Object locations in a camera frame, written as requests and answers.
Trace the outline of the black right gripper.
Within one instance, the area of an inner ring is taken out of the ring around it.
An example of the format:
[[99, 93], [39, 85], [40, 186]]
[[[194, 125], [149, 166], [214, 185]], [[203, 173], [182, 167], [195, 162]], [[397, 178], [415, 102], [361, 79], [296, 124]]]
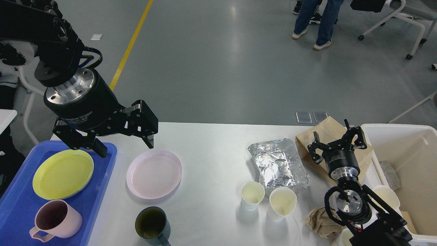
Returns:
[[[312, 161], [320, 164], [323, 160], [326, 162], [328, 175], [332, 180], [338, 180], [344, 177], [358, 178], [360, 168], [353, 150], [367, 149], [364, 132], [360, 126], [351, 126], [347, 119], [344, 120], [346, 132], [341, 140], [347, 144], [347, 149], [330, 149], [328, 144], [320, 142], [320, 137], [316, 131], [313, 132], [314, 141], [307, 146]], [[317, 154], [316, 150], [322, 150], [323, 156]]]

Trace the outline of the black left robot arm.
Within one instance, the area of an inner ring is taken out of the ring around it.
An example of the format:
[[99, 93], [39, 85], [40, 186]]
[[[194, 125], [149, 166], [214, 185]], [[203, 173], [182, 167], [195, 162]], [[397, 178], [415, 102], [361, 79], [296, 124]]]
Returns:
[[159, 120], [143, 100], [122, 106], [96, 70], [101, 51], [87, 47], [54, 0], [1, 1], [1, 61], [18, 67], [34, 57], [45, 105], [56, 115], [55, 134], [70, 149], [105, 158], [101, 136], [123, 134], [154, 147]]

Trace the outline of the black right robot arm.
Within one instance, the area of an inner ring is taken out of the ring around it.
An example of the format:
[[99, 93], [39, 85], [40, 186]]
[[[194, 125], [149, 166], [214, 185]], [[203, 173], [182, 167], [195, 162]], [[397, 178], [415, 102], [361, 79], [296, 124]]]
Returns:
[[324, 196], [328, 217], [352, 233], [353, 246], [409, 246], [412, 235], [407, 221], [368, 186], [359, 183], [360, 168], [356, 149], [367, 149], [361, 127], [344, 120], [346, 132], [329, 143], [320, 141], [316, 131], [307, 146], [315, 164], [325, 162], [327, 174], [336, 181]]

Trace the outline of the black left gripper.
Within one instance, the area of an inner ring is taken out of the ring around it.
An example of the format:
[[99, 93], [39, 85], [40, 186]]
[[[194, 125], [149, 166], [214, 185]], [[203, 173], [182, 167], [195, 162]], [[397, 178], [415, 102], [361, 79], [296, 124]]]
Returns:
[[70, 149], [92, 150], [105, 158], [108, 149], [96, 135], [87, 133], [83, 136], [76, 129], [87, 131], [108, 119], [109, 134], [136, 136], [148, 148], [154, 148], [159, 120], [144, 100], [136, 100], [130, 107], [122, 106], [94, 68], [78, 69], [68, 82], [70, 84], [65, 88], [47, 88], [44, 103], [59, 117], [53, 134]]

